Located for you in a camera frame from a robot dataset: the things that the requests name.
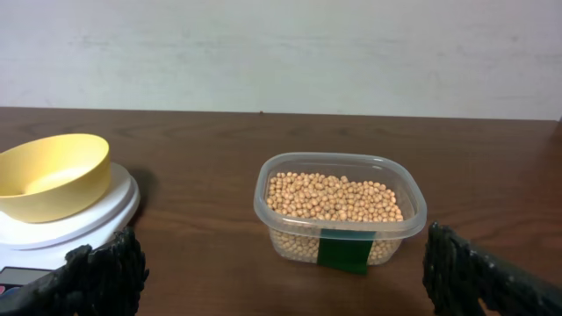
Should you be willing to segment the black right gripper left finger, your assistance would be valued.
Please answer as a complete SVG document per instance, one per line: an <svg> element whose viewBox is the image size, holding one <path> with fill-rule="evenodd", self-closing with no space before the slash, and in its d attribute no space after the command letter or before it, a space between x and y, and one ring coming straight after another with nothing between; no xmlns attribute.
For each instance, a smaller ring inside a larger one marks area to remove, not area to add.
<svg viewBox="0 0 562 316"><path fill-rule="evenodd" d="M82 245L66 264L1 296L2 315L134 316L149 275L146 256L127 226L113 241Z"/></svg>

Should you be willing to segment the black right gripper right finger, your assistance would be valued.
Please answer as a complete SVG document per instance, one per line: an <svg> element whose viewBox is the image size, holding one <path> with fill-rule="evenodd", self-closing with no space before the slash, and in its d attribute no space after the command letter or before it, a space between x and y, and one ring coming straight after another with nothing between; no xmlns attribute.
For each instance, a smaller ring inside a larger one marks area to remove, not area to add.
<svg viewBox="0 0 562 316"><path fill-rule="evenodd" d="M436 315L561 316L561 289L460 237L429 226L422 284Z"/></svg>

